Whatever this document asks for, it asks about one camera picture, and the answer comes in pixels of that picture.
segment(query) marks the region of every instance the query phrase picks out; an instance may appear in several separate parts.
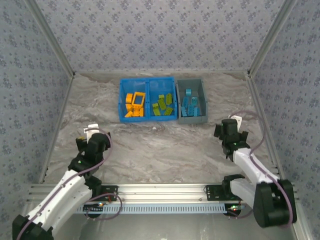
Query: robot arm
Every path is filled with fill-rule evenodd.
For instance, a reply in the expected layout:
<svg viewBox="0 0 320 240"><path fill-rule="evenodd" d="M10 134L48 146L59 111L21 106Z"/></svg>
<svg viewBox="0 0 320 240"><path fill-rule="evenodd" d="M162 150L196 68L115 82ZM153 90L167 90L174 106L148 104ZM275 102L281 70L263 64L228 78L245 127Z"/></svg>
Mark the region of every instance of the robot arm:
<svg viewBox="0 0 320 240"><path fill-rule="evenodd" d="M289 206L274 181L283 188L292 208L292 222L297 221L297 212L293 186L288 180L279 179L272 174L254 154L247 144L248 132L238 132L239 119L224 119L217 125L214 136L222 140L226 158L237 164L247 175L250 182L242 175L226 176L222 187L229 195L238 196L252 209L257 223L262 227L279 226L289 221Z"/></svg>
<svg viewBox="0 0 320 240"><path fill-rule="evenodd" d="M98 124L88 126L88 129L92 128L98 129ZM17 239L20 231L32 219L20 240L53 240L59 229L80 205L101 194L102 182L93 176L98 167L80 175L79 173L99 164L103 160L103 152L111 145L105 134L88 129L84 129L86 138L76 139L79 154L71 161L68 170L55 188L26 217L18 215L15 218L12 223L13 240Z"/></svg>

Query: yellow block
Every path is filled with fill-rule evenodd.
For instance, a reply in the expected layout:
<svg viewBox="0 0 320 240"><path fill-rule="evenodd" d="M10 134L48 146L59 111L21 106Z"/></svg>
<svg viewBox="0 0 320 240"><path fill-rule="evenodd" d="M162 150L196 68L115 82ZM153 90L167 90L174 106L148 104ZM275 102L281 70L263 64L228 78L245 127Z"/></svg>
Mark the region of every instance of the yellow block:
<svg viewBox="0 0 320 240"><path fill-rule="evenodd" d="M140 117L140 109L134 108L133 109L133 116L134 117Z"/></svg>
<svg viewBox="0 0 320 240"><path fill-rule="evenodd" d="M126 98L125 98L125 102L127 104L131 104L132 103L132 97L133 97L133 94L132 93L127 93L126 94Z"/></svg>
<svg viewBox="0 0 320 240"><path fill-rule="evenodd" d="M127 104L125 105L125 107L126 107L126 110L127 110L128 112L132 112L133 107L132 107L132 105L131 105L130 103L127 103Z"/></svg>
<svg viewBox="0 0 320 240"><path fill-rule="evenodd" d="M130 118L130 117L132 117L133 116L133 112L132 111L129 111L124 117L125 118Z"/></svg>
<svg viewBox="0 0 320 240"><path fill-rule="evenodd" d="M141 97L142 97L141 103L139 103L139 104L135 103L136 96L141 96ZM142 107L144 106L145 97L146 97L146 93L136 91L136 92L134 93L134 95L133 95L132 107L133 107L134 109L140 109L140 108L142 108Z"/></svg>

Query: gray bin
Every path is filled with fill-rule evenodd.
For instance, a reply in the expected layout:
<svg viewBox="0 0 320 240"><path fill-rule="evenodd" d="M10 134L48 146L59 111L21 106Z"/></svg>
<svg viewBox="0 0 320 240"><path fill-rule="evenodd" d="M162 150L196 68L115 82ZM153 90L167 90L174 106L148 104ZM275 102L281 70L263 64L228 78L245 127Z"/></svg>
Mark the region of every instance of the gray bin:
<svg viewBox="0 0 320 240"><path fill-rule="evenodd" d="M176 94L178 99L178 122L179 124L203 124L208 122L208 100L204 88L204 81L201 78L177 79L175 81ZM192 97L198 97L197 107L200 109L200 116L186 116L181 114L181 104L186 96L186 89L191 89Z"/></svg>

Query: gray marble surface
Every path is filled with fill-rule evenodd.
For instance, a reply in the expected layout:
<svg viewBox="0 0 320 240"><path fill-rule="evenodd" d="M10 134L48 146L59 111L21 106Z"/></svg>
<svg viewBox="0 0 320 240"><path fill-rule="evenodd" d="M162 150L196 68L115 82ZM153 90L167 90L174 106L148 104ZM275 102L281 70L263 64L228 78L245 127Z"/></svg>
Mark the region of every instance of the gray marble surface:
<svg viewBox="0 0 320 240"><path fill-rule="evenodd" d="M111 221L91 221L75 214L55 239L297 240L290 228L259 227L253 214L244 219L223 214L120 214Z"/></svg>
<svg viewBox="0 0 320 240"><path fill-rule="evenodd" d="M121 78L171 75L176 78L202 77L208 97L208 123L180 125L177 121L124 124L118 117ZM77 74L63 116L46 173L46 183L57 183L77 155L75 139L83 128L98 123L111 132L113 152L95 176L104 183L201 183L221 182L225 175L242 170L223 155L214 137L216 124L237 110L254 111L243 72L208 73L123 73ZM241 130L248 131L248 143L262 138L258 121L244 115ZM267 168L265 144L255 155Z"/></svg>

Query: wall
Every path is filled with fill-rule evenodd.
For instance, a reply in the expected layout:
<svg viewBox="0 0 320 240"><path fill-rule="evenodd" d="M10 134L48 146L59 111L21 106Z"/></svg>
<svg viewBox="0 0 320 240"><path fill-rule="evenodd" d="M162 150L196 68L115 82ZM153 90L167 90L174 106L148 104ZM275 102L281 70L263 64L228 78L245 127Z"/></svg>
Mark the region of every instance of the wall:
<svg viewBox="0 0 320 240"><path fill-rule="evenodd" d="M23 0L0 1L0 239L40 171L69 80Z"/></svg>
<svg viewBox="0 0 320 240"><path fill-rule="evenodd" d="M286 177L320 239L320 2L298 0L254 77Z"/></svg>
<svg viewBox="0 0 320 240"><path fill-rule="evenodd" d="M246 70L283 0L37 0L75 71Z"/></svg>

